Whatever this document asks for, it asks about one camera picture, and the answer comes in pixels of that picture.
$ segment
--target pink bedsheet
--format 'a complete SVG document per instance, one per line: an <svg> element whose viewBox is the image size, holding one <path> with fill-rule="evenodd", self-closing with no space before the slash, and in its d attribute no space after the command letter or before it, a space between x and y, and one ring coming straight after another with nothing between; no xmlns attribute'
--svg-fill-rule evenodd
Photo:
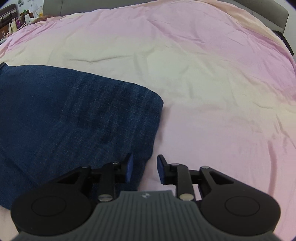
<svg viewBox="0 0 296 241"><path fill-rule="evenodd" d="M191 169L208 165L272 195L282 211L275 234L296 235L295 62L246 11L182 0L56 17L12 35L0 60L72 68L157 92L164 108L139 189L173 189L160 184L158 154Z"/></svg>

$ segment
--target silver pin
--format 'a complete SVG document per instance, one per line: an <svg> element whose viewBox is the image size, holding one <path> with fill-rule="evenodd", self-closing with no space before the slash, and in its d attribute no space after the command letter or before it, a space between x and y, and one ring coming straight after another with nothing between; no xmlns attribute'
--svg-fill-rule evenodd
<svg viewBox="0 0 296 241"><path fill-rule="evenodd" d="M113 197L110 194L101 194L98 196L100 202L109 202L113 200Z"/></svg>
<svg viewBox="0 0 296 241"><path fill-rule="evenodd" d="M183 193L179 196L179 198L182 201L192 201L194 199L194 196L190 193Z"/></svg>

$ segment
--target headboard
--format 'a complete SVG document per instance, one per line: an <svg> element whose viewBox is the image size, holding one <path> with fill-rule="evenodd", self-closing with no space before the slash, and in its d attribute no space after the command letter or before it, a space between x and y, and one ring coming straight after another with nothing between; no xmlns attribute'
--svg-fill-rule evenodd
<svg viewBox="0 0 296 241"><path fill-rule="evenodd" d="M141 4L151 0L44 0L43 15L65 16L96 9L112 9Z"/></svg>
<svg viewBox="0 0 296 241"><path fill-rule="evenodd" d="M112 9L141 4L151 0L44 0L43 14L64 16L76 12L90 12L96 9ZM274 0L220 0L254 12L271 30L284 32L288 11Z"/></svg>

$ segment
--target denim fabric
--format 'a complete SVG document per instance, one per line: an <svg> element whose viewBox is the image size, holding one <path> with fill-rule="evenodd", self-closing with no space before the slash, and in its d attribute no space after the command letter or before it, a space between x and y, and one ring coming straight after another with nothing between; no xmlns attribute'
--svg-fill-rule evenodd
<svg viewBox="0 0 296 241"><path fill-rule="evenodd" d="M163 101L136 84L51 66L0 65L0 205L78 166L134 154L136 190Z"/></svg>

